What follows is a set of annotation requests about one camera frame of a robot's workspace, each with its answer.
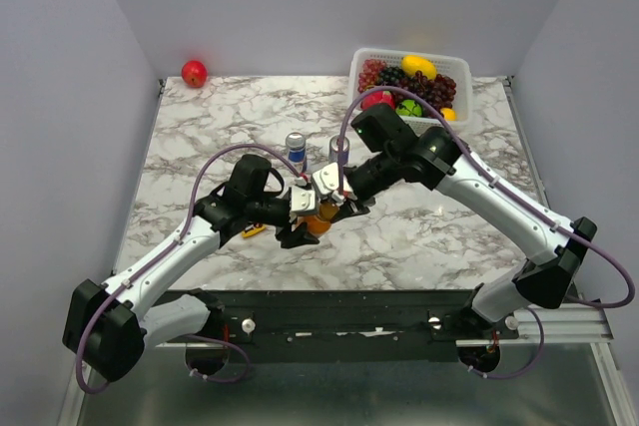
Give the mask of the orange juice bottle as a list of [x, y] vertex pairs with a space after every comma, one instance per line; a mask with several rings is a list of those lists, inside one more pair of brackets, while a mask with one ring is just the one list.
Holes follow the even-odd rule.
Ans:
[[318, 217], [318, 212], [313, 215], [299, 217], [298, 224], [305, 224], [308, 227], [309, 231], [316, 237], [322, 236], [331, 227], [331, 222], [322, 221]]

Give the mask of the gold bottle cap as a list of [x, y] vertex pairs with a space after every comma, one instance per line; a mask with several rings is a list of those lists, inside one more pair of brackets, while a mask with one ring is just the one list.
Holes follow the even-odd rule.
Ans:
[[319, 205], [318, 217], [322, 221], [332, 222], [332, 219], [339, 213], [340, 206], [331, 203], [325, 202]]

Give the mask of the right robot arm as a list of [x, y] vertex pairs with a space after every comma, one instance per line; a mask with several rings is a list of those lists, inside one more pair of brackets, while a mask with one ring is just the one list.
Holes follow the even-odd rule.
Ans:
[[587, 252], [582, 242], [596, 233], [593, 221], [556, 215], [499, 176], [483, 177], [479, 157], [465, 156], [445, 128], [432, 126], [417, 135], [387, 104], [360, 113], [351, 126], [373, 154], [345, 173], [360, 202], [399, 181], [419, 183], [474, 211], [523, 251], [520, 268], [479, 285], [460, 311], [466, 335], [482, 337], [507, 314], [530, 304], [561, 305]]

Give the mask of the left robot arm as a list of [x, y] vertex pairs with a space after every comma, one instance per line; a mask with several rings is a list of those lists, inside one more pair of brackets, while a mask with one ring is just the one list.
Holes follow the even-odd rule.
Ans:
[[266, 189], [282, 176], [261, 156], [245, 154], [229, 179], [208, 195], [192, 199], [186, 218], [141, 260], [101, 283], [90, 279], [72, 293], [63, 332], [75, 354], [78, 382], [89, 365], [107, 382], [122, 379], [149, 349], [182, 336], [214, 339], [222, 306], [197, 293], [161, 303], [163, 294], [191, 267], [218, 251], [252, 223], [278, 228], [281, 239], [306, 238], [294, 218], [317, 203], [306, 175], [290, 187]]

